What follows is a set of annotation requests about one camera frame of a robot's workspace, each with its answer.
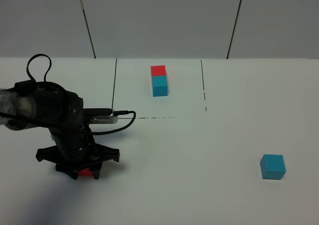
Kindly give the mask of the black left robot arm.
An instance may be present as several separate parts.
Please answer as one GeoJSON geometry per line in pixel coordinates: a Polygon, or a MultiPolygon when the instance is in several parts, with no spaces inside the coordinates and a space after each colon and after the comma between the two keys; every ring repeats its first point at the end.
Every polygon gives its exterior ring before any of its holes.
{"type": "Polygon", "coordinates": [[[7,91],[13,96],[13,114],[33,122],[10,119],[6,127],[15,131],[46,127],[55,142],[54,146],[37,150],[38,161],[54,163],[56,171],[73,179],[88,170],[96,180],[103,162],[119,161],[120,151],[97,144],[89,127],[116,123],[112,109],[84,108],[83,99],[76,93],[52,82],[23,81],[7,91]]]}

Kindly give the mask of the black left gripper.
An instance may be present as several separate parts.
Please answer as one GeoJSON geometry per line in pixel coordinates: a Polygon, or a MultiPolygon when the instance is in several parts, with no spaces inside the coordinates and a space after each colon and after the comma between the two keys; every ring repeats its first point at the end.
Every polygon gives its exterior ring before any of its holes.
{"type": "Polygon", "coordinates": [[[120,151],[95,143],[92,135],[84,130],[70,132],[50,127],[50,135],[54,146],[38,149],[36,159],[52,162],[57,172],[77,179],[77,172],[71,169],[85,169],[91,166],[95,180],[99,179],[102,163],[113,160],[119,162],[120,151]]]}

